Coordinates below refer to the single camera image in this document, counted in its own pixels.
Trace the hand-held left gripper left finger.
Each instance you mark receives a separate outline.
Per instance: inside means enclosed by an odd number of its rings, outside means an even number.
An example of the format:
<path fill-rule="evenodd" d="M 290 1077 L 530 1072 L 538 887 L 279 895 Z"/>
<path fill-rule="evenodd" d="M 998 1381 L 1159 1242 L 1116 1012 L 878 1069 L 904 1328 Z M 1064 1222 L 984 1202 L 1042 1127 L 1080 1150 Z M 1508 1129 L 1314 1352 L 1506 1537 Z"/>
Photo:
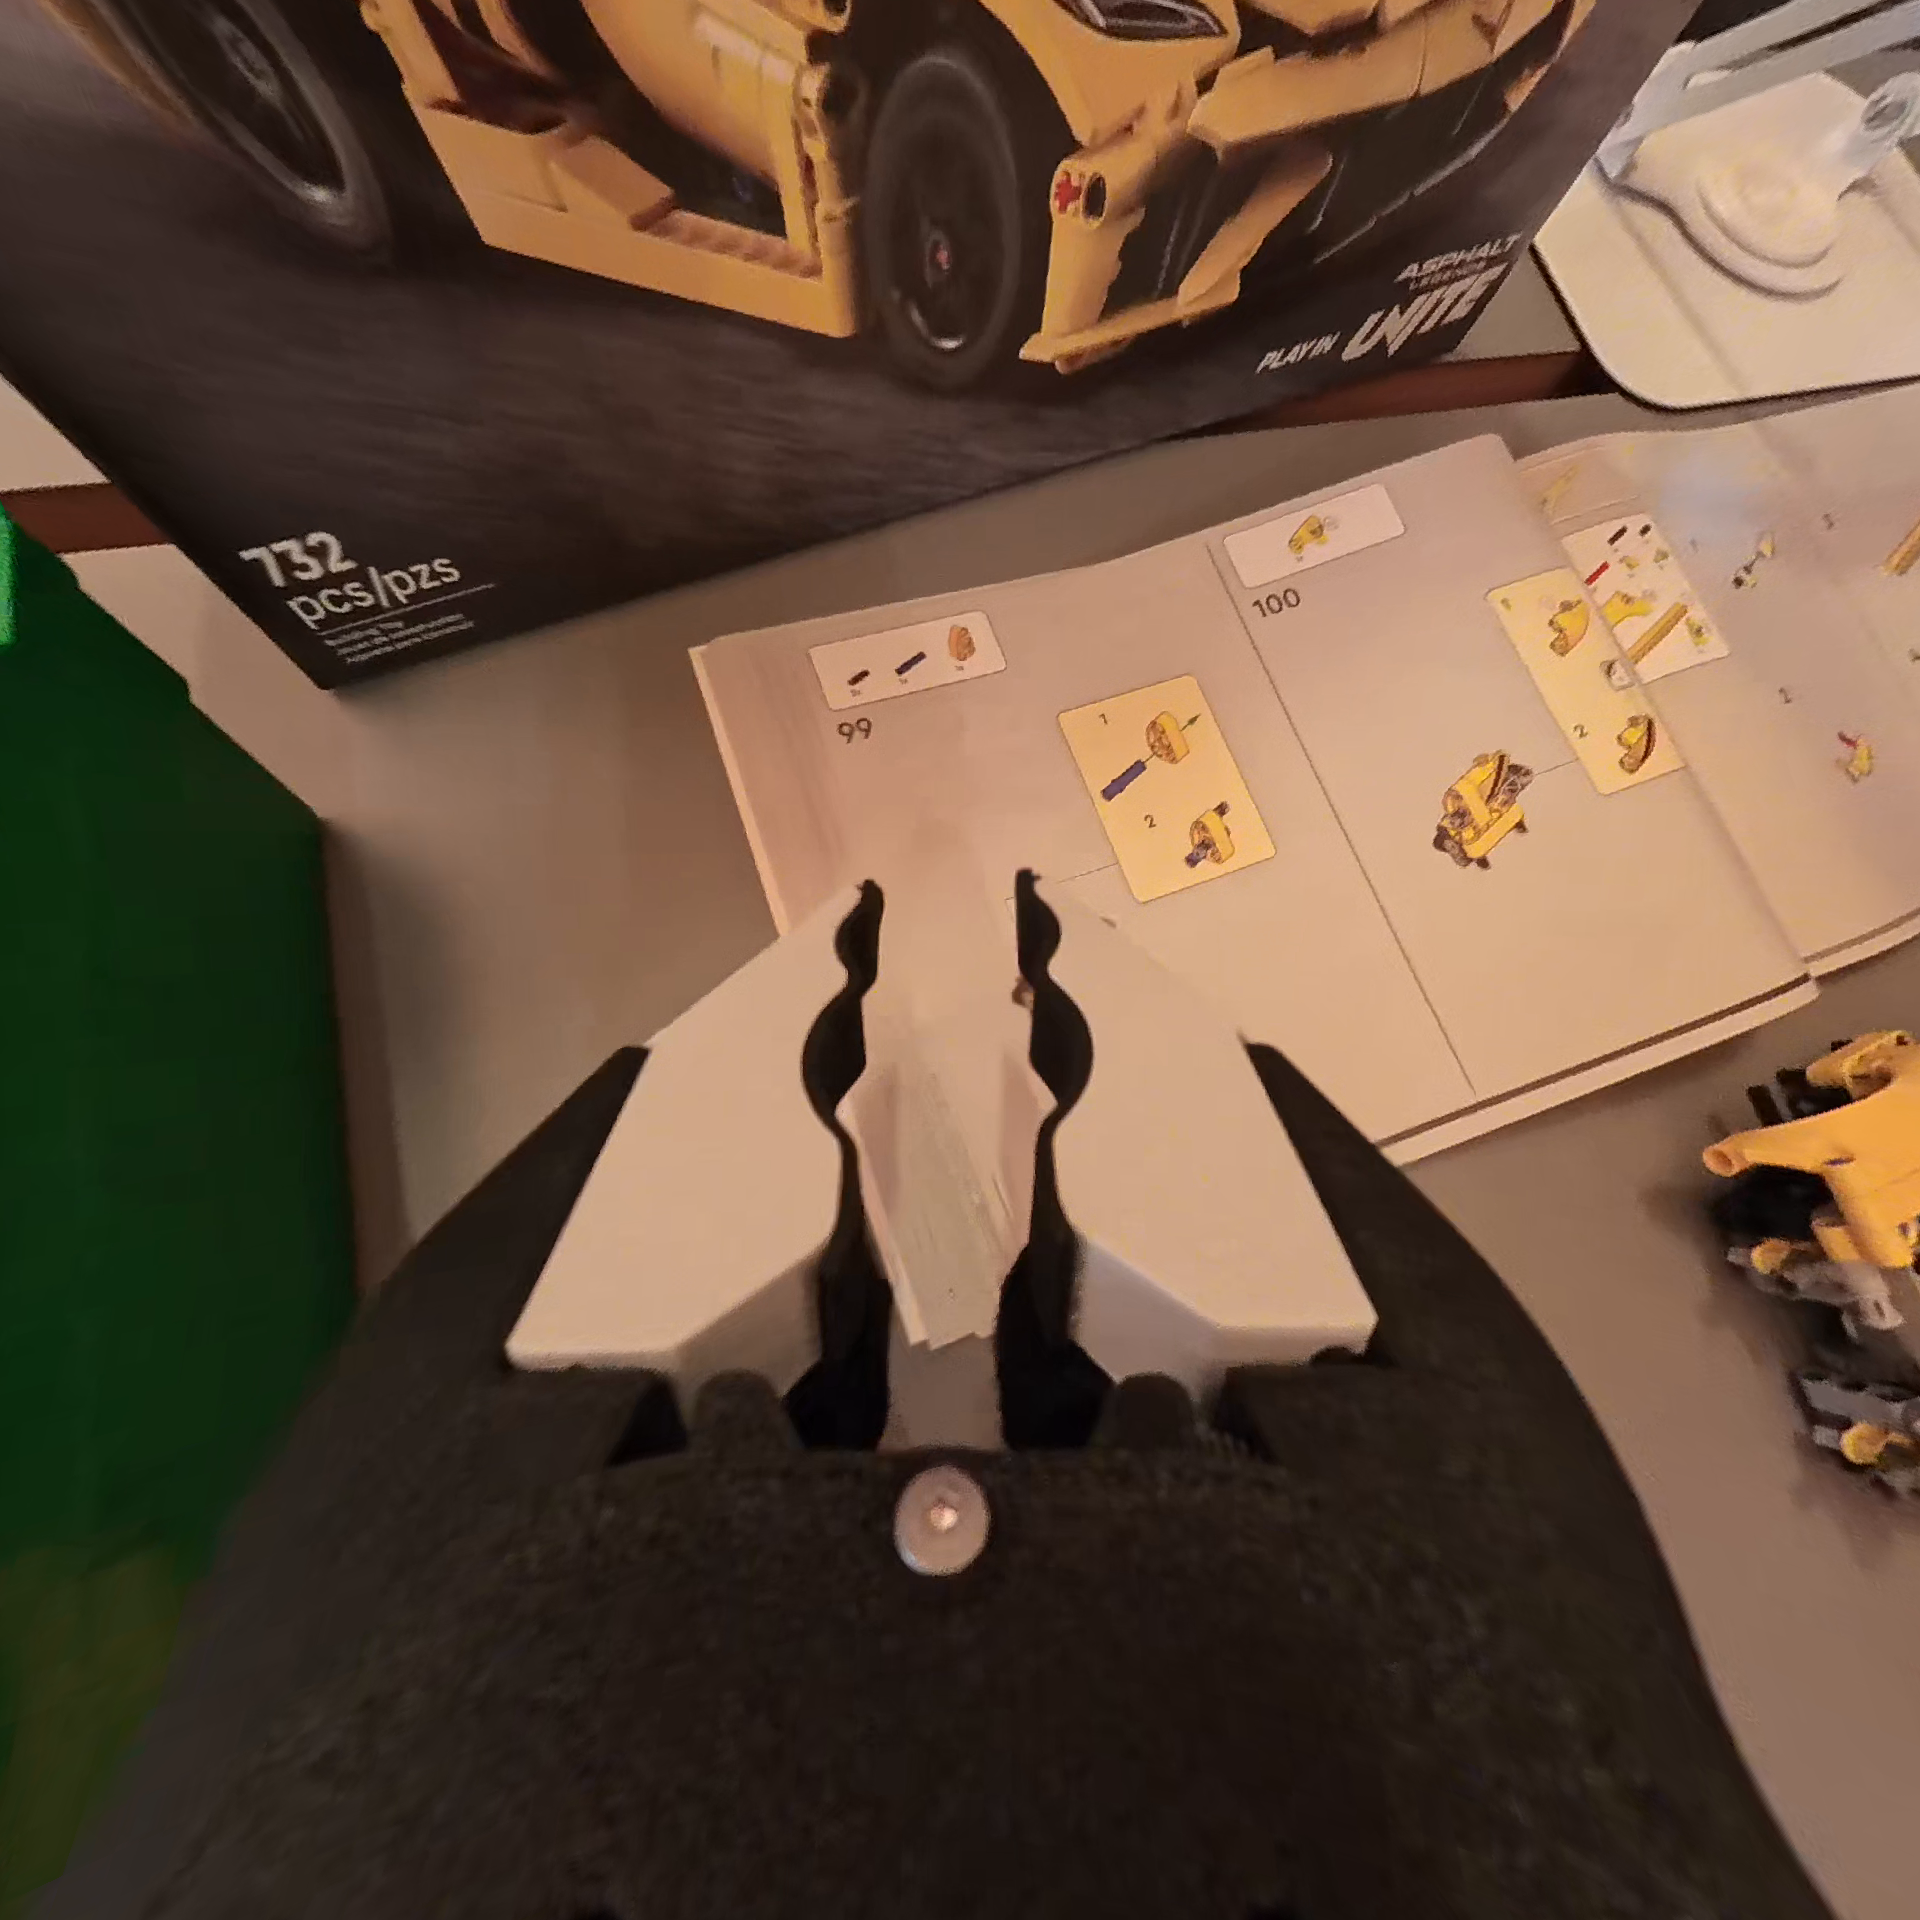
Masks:
<path fill-rule="evenodd" d="M 879 895 L 826 898 L 642 1046 L 631 1089 L 508 1334 L 520 1374 L 804 1375 L 842 1199 L 840 1092 L 807 1042 L 860 1017 Z"/>

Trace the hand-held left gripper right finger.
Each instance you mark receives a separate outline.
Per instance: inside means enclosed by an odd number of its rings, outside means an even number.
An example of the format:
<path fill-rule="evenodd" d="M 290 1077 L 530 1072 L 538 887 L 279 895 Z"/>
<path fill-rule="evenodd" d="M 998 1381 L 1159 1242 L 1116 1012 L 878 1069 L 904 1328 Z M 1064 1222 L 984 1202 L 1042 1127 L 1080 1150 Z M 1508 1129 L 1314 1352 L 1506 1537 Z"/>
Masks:
<path fill-rule="evenodd" d="M 1029 871 L 1014 927 L 1054 1094 L 1029 1247 L 1062 1228 L 1069 1341 L 1103 1374 L 1361 1352 L 1373 1302 L 1216 998 Z"/>

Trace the instruction booklet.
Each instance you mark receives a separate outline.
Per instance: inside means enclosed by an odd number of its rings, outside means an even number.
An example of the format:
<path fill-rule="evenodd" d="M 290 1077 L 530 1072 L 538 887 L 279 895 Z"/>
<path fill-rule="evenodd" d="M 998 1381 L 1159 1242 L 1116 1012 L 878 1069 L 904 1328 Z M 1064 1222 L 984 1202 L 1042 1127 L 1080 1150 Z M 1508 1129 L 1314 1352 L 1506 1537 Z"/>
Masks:
<path fill-rule="evenodd" d="M 1038 1110 L 966 983 L 1033 871 L 1393 1161 L 1916 940 L 1916 386 L 1422 453 L 1120 559 L 690 654 L 778 930 L 888 895 L 854 1113 L 911 1337 L 992 1320 Z"/>

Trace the grey desk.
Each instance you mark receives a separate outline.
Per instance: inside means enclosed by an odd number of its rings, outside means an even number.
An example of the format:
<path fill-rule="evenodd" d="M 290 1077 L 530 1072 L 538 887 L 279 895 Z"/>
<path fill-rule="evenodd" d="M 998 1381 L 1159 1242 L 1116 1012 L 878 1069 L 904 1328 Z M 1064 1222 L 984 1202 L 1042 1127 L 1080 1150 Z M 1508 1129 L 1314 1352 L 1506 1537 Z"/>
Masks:
<path fill-rule="evenodd" d="M 1548 304 L 1530 268 L 1460 364 L 1412 376 L 1416 400 L 1346 388 L 1336 412 L 1134 449 L 346 695 L 309 686 L 15 388 L 4 490 L 332 823 L 356 1242 L 377 1282 L 615 1045 L 652 1034 L 769 927 L 692 642 L 1103 559 L 1472 428 L 1536 449 L 1768 408 L 1662 413 L 1570 376 L 1530 398 L 1492 350 L 1521 330 L 1506 314 L 1521 304 Z M 1910 1020 L 1903 946 L 1776 1025 L 1412 1169 L 1605 1424 L 1743 1754 L 1839 1916 L 1916 1916 L 1916 1503 L 1799 1442 L 1783 1305 L 1714 1257 L 1698 1146 L 1764 1072 Z"/>

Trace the green plastic bin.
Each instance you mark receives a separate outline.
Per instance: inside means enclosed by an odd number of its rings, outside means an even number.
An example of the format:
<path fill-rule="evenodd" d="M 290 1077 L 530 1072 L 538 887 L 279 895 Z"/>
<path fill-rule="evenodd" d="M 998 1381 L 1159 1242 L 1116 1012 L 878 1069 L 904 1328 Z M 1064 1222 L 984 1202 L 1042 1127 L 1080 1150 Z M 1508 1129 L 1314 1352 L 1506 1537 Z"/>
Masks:
<path fill-rule="evenodd" d="M 321 826 L 4 518 L 2 1900 L 351 1319 Z"/>

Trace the yellow toy car model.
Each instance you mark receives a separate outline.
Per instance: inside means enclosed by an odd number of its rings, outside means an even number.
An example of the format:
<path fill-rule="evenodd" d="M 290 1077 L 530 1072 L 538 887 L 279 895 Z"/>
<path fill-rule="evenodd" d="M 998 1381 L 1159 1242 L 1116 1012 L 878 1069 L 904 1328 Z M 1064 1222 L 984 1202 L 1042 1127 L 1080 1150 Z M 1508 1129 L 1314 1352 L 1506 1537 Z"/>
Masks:
<path fill-rule="evenodd" d="M 1709 1142 L 1722 1258 L 1801 1337 L 1806 1434 L 1886 1496 L 1918 1500 L 1918 1042 L 1833 1042 L 1746 1092 L 1752 1121 Z"/>

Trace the black toy set box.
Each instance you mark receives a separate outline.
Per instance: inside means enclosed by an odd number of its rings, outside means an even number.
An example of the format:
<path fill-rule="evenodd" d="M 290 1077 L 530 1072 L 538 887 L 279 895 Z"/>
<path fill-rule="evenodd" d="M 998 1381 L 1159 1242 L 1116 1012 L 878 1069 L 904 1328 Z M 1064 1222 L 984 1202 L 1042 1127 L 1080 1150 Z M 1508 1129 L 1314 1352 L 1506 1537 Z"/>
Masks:
<path fill-rule="evenodd" d="M 1692 13 L 4 4 L 4 376 L 344 688 L 1422 372 Z"/>

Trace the white clipboard stand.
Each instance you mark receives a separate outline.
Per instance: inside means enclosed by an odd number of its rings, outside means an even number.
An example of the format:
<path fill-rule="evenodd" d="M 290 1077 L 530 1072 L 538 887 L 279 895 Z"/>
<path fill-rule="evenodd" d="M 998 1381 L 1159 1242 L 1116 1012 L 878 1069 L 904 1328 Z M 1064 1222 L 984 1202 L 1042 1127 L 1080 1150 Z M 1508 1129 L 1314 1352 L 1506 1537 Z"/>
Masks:
<path fill-rule="evenodd" d="M 1918 372 L 1918 4 L 1702 4 L 1533 254 L 1665 412 Z"/>

